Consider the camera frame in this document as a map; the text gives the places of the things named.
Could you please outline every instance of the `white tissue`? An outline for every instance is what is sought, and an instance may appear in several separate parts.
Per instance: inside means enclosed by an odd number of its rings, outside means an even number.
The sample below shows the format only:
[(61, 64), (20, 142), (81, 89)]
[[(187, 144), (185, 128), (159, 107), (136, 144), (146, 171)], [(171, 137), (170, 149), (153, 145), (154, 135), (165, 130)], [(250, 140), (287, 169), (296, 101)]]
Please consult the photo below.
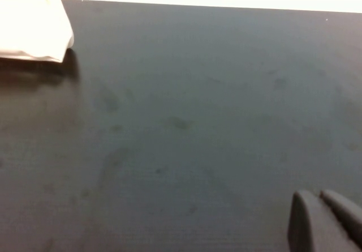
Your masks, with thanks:
[(62, 62), (74, 42), (61, 0), (0, 0), (0, 58)]

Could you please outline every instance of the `paper towel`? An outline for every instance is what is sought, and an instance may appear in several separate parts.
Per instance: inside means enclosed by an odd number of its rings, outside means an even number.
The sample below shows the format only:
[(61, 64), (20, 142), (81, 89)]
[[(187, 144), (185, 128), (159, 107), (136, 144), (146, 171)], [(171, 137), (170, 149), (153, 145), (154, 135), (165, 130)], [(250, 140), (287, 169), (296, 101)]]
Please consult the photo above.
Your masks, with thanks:
[(0, 0), (0, 58), (62, 62), (74, 43), (61, 0)]

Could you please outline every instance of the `gray plastic object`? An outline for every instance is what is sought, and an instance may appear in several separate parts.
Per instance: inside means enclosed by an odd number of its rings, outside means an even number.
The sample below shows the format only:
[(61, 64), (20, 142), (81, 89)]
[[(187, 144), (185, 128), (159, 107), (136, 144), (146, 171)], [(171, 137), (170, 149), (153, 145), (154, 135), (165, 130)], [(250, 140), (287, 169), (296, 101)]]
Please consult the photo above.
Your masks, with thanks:
[(361, 218), (359, 206), (333, 191), (323, 191), (320, 197), (297, 191), (289, 220), (290, 251), (361, 252)]

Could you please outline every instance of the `table surface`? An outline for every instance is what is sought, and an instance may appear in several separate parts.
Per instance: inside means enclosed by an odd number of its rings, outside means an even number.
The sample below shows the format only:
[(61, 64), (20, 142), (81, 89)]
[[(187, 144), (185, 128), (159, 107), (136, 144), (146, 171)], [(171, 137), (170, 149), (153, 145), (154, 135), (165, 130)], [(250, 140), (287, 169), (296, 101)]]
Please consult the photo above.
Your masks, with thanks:
[(64, 64), (0, 68), (0, 251), (287, 251), (295, 190), (362, 203), (360, 14), (63, 3)]

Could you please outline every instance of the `black table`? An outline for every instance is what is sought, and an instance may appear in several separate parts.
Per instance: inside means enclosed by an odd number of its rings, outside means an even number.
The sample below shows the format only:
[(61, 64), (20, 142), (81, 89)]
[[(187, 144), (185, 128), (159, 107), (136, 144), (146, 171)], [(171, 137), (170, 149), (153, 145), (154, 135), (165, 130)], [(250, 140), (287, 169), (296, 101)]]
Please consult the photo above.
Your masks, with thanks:
[(63, 65), (2, 61), (0, 251), (287, 251), (295, 190), (362, 203), (360, 14), (64, 7)]

